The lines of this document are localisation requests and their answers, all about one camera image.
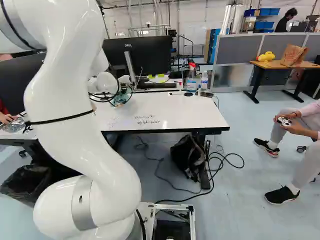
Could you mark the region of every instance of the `backpack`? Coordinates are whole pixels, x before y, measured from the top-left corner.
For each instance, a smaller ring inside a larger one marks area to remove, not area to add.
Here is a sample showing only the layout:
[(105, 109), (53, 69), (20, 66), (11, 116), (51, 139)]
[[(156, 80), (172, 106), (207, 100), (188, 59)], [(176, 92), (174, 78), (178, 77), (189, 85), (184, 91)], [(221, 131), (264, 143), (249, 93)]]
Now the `backpack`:
[(171, 160), (188, 179), (198, 181), (198, 168), (206, 160), (206, 154), (199, 141), (188, 134), (170, 148)]

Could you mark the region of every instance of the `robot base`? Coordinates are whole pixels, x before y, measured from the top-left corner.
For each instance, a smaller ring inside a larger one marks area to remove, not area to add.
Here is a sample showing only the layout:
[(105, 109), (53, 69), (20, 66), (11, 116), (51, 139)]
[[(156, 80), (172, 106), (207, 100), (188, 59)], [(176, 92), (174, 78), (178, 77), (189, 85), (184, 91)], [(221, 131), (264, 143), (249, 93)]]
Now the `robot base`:
[[(196, 217), (193, 205), (142, 202), (138, 210), (144, 221), (146, 240), (196, 240)], [(143, 240), (137, 215), (132, 232), (126, 240)]]

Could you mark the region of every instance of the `gray pants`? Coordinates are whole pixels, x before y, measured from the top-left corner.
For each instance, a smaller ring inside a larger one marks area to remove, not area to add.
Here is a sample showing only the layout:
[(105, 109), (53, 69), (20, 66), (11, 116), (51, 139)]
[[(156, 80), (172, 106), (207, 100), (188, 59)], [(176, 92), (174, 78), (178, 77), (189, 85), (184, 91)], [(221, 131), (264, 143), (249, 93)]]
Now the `gray pants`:
[[(298, 109), (285, 108), (279, 114), (290, 114)], [(300, 124), (308, 129), (320, 131), (320, 113), (310, 116), (296, 118)], [(286, 134), (286, 130), (275, 123), (272, 128), (270, 140), (274, 143), (280, 143)], [(292, 184), (301, 189), (320, 173), (320, 140), (313, 142), (306, 150), (303, 160), (299, 163), (293, 176)]]

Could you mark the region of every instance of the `black sneaker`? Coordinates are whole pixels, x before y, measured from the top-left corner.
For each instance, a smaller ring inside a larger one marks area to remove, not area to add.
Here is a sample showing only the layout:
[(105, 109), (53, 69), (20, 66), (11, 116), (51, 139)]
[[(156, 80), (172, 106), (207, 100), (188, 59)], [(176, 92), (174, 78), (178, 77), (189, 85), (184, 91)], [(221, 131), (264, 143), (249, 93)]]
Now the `black sneaker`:
[(279, 157), (279, 152), (280, 152), (280, 149), (279, 148), (275, 148), (275, 149), (271, 149), (269, 146), (268, 146), (268, 142), (269, 141), (263, 141), (259, 138), (255, 138), (253, 140), (254, 144), (257, 145), (258, 147), (262, 148), (267, 154), (269, 154), (271, 157), (273, 158), (277, 158)]
[(298, 191), (298, 193), (294, 195), (287, 186), (283, 186), (278, 190), (267, 192), (264, 195), (264, 198), (270, 204), (281, 205), (281, 204), (296, 200), (299, 194), (300, 194), (300, 191)]

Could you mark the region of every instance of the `water bottle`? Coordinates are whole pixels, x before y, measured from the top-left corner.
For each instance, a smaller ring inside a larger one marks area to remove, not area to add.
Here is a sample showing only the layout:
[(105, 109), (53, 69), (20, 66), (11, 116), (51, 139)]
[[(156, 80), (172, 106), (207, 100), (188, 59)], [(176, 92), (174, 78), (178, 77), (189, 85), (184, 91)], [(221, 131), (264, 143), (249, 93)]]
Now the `water bottle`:
[(208, 73), (207, 70), (204, 70), (202, 77), (201, 77), (201, 90), (206, 91), (208, 90)]
[(190, 71), (185, 79), (186, 89), (188, 92), (195, 92), (197, 90), (197, 79), (196, 79), (196, 65), (193, 62), (189, 63)]

